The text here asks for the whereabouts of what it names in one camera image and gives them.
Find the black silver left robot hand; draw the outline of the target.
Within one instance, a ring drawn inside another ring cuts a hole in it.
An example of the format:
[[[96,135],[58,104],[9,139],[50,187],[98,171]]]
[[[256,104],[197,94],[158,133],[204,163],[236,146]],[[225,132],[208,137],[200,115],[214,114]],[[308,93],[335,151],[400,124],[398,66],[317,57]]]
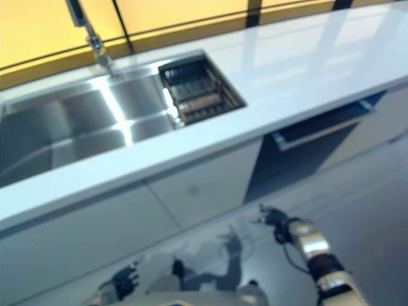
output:
[[[130,295],[139,285],[137,268],[140,263],[141,261],[138,260],[132,262],[111,278],[119,300],[123,300],[127,295]]]

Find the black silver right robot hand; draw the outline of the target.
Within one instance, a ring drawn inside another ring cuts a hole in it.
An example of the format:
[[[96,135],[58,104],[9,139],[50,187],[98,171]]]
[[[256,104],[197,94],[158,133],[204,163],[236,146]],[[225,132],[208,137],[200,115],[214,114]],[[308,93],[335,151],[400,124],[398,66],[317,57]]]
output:
[[[284,211],[261,204],[258,213],[250,217],[249,221],[254,224],[264,224],[276,228],[285,225],[288,219],[289,217]]]

